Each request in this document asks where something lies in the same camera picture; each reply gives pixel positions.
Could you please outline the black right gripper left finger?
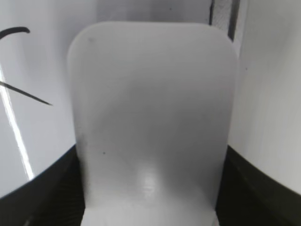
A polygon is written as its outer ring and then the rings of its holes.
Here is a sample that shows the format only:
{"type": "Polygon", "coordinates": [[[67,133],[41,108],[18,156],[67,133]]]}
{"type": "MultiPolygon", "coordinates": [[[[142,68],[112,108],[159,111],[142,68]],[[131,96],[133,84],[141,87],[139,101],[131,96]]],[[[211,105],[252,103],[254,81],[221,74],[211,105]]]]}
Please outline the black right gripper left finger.
{"type": "Polygon", "coordinates": [[[0,200],[2,226],[79,226],[84,212],[75,146],[35,179],[0,200]]]}

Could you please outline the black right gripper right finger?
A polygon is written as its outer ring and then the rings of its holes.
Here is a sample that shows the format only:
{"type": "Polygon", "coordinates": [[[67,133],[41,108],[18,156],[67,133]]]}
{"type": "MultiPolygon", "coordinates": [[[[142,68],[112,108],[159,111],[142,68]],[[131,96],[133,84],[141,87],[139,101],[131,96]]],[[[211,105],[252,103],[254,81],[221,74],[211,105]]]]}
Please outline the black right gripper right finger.
{"type": "Polygon", "coordinates": [[[228,146],[215,211],[221,226],[299,226],[301,196],[228,146]]]}

